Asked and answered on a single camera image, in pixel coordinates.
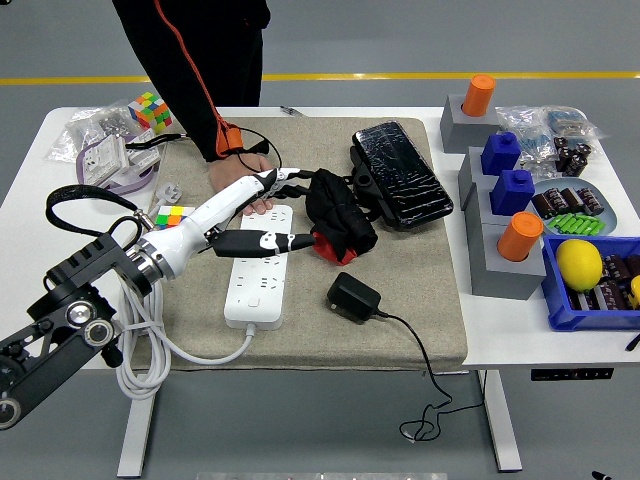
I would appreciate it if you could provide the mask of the person's right hand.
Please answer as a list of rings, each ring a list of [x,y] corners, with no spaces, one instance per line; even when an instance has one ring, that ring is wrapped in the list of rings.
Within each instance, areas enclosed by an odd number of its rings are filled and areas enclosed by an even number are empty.
[[[233,184],[243,176],[268,171],[273,165],[264,156],[254,153],[241,153],[209,164],[208,176],[215,194]]]

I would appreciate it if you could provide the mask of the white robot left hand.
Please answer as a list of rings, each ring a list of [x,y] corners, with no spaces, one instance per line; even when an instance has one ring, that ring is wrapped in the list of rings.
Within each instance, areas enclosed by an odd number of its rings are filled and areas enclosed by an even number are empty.
[[[292,181],[310,179],[313,173],[299,168],[276,168],[244,176],[214,195],[178,226],[152,231],[141,239],[140,249],[156,262],[162,276],[182,275],[189,259],[208,248],[219,257],[264,258],[310,247],[311,234],[283,234],[262,230],[229,230],[229,222],[257,199],[300,196],[303,188]]]

